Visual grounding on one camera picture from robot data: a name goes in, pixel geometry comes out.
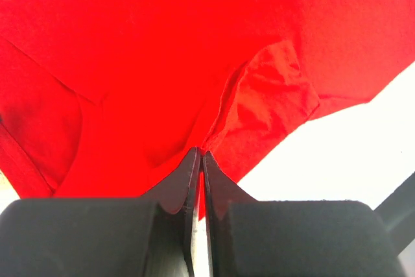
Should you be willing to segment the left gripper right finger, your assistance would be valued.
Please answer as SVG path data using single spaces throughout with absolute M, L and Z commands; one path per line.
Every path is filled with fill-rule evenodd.
M 352 200 L 258 201 L 202 159 L 212 276 L 403 276 L 375 212 Z

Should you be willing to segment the red t shirt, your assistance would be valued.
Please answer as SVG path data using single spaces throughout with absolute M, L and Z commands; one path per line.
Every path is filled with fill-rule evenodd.
M 1 0 L 1 171 L 134 197 L 187 151 L 239 181 L 414 61 L 414 0 Z

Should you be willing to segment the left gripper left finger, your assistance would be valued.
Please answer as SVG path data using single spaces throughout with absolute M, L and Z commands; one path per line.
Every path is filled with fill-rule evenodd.
M 140 197 L 17 200 L 1 213 L 2 276 L 192 276 L 200 150 Z

